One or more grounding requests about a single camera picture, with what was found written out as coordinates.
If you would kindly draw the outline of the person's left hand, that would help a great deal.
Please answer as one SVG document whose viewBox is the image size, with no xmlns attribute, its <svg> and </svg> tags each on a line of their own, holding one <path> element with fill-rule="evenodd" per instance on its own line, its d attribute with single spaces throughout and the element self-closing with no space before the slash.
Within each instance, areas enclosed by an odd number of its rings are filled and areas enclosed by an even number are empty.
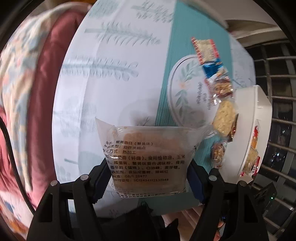
<svg viewBox="0 0 296 241">
<path fill-rule="evenodd" d="M 177 218 L 179 220 L 178 230 L 180 233 L 180 239 L 189 240 L 200 219 L 203 207 L 203 205 L 199 205 L 179 212 L 168 213 L 162 215 L 162 217 L 166 226 Z"/>
</svg>

